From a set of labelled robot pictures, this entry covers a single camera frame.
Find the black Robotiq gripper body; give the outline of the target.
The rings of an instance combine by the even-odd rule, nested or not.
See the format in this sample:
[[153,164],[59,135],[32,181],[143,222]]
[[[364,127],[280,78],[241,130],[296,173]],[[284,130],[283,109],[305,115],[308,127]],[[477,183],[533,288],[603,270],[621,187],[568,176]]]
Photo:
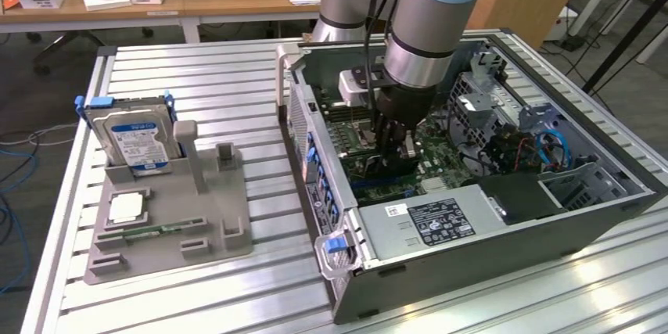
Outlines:
[[427,117],[435,95],[435,87],[419,89],[396,84],[380,88],[376,101],[376,130],[380,131],[388,121],[396,122],[409,131],[416,130],[417,124]]

